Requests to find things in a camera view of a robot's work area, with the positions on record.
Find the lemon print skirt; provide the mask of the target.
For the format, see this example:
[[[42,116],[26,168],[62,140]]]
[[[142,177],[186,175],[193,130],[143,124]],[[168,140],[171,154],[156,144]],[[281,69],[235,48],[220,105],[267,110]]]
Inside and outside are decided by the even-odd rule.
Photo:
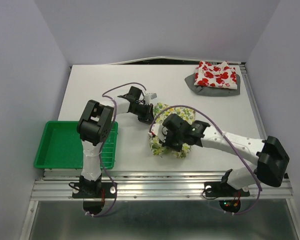
[[[164,104],[162,102],[158,102],[153,107],[153,116],[156,117],[162,110],[168,108],[169,105]],[[196,119],[196,112],[194,110],[191,110],[186,107],[175,107],[170,108],[164,113],[162,113],[155,121],[156,124],[162,124],[163,121],[170,115],[170,114],[177,114],[179,117],[181,117],[183,120],[187,121],[190,125],[195,121]],[[166,146],[163,146],[160,143],[160,140],[158,137],[150,137],[149,138],[149,146],[154,156],[163,156],[163,155],[173,155],[177,159],[184,159],[187,157],[187,155],[192,150],[192,147],[186,143],[182,145],[182,148],[180,151],[176,151],[173,149],[170,149]]]

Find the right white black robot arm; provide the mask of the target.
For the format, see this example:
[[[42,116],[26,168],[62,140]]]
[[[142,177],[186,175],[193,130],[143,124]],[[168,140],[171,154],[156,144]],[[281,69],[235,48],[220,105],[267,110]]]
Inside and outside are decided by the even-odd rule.
[[[163,146],[180,152],[183,144],[220,150],[241,157],[245,166],[229,169],[220,182],[210,186],[209,194],[231,196],[236,191],[256,183],[278,188],[284,179],[290,158],[281,142],[273,136],[267,139],[244,137],[220,131],[207,122],[192,124],[177,114],[170,114],[161,124],[155,124],[151,133]]]

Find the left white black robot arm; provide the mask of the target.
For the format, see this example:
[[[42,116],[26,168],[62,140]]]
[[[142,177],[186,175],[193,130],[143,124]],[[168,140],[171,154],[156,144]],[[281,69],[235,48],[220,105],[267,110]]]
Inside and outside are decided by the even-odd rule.
[[[109,101],[89,100],[77,125],[77,132],[83,147],[83,167],[79,183],[71,187],[76,194],[96,197],[102,190],[101,152],[117,115],[131,113],[141,123],[151,124],[154,120],[152,100],[156,93],[146,93],[131,86],[128,93]]]

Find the grey folded skirt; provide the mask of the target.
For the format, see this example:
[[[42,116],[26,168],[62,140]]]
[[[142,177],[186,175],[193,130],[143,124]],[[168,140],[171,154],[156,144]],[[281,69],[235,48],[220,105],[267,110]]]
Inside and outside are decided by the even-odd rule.
[[[187,76],[184,81],[187,87],[198,96],[206,96],[206,97],[232,97],[238,96],[241,92],[241,78],[237,74],[237,89],[228,89],[228,88],[213,88],[206,86],[196,86],[195,83],[195,74],[191,74]]]

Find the red poppy print skirt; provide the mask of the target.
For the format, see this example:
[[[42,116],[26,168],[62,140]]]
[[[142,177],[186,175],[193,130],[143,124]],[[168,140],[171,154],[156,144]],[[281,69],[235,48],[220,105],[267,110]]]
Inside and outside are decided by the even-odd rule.
[[[237,90],[237,81],[236,68],[231,67],[227,61],[217,65],[200,61],[195,68],[195,86]]]

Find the green plastic tray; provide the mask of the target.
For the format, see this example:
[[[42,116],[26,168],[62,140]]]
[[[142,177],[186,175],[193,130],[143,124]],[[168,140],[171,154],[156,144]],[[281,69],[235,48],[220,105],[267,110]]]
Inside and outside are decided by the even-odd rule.
[[[82,169],[83,145],[76,121],[48,121],[34,160],[36,169]]]

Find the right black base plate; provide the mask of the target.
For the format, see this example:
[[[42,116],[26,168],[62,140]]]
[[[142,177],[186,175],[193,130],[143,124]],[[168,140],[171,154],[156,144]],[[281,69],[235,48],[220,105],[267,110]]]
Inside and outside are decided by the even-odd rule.
[[[204,182],[204,189],[202,196],[208,199],[226,198],[226,197],[249,197],[250,192],[244,191],[242,188],[237,190],[227,183],[220,181],[206,181]]]

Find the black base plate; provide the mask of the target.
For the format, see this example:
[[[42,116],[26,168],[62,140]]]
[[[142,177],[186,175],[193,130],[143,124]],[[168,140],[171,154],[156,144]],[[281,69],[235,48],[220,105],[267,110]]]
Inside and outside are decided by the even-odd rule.
[[[208,199],[226,198],[226,197],[249,197],[250,192],[244,191],[242,188],[237,190],[227,183],[220,181],[206,181],[204,182],[204,189],[202,196]]]
[[[97,191],[84,191],[79,182],[70,182],[68,186],[72,189],[73,199],[114,199],[116,188],[111,182],[103,182]]]

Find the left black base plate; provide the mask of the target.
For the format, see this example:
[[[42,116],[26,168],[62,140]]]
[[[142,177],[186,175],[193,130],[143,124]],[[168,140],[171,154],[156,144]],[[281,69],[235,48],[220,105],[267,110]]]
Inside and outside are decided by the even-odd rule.
[[[70,182],[68,186],[72,189],[73,199],[114,199],[116,188],[111,182],[103,182],[97,191],[84,191],[79,182]]]

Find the right side aluminium rail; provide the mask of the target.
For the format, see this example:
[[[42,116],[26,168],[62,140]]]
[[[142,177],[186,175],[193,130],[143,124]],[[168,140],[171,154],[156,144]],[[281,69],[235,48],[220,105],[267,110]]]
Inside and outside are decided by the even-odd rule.
[[[252,108],[253,116],[254,116],[254,119],[255,119],[255,122],[256,122],[256,125],[257,125],[259,135],[263,139],[266,139],[268,137],[268,135],[266,133],[266,130],[265,130],[265,127],[264,127],[264,124],[263,124],[263,121],[262,121],[262,117],[260,115],[260,111],[259,111],[257,101],[256,101],[256,98],[255,98],[253,89],[252,89],[252,85],[250,83],[250,79],[249,79],[249,76],[248,76],[248,71],[246,69],[245,62],[240,63],[239,68],[240,68],[240,73],[242,75],[241,79],[244,82],[244,86],[245,86],[245,89],[247,91],[247,95],[248,95],[248,98],[249,98],[249,102],[250,102],[250,105],[251,105],[251,108]]]

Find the aluminium front rail frame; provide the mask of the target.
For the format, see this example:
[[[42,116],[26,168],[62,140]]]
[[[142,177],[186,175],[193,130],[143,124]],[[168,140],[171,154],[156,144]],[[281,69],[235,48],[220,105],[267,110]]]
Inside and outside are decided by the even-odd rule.
[[[33,184],[22,240],[300,240],[289,179],[281,187],[251,186],[238,213],[203,197],[219,171],[112,171],[117,199],[89,216],[72,196],[78,169],[46,169]]]

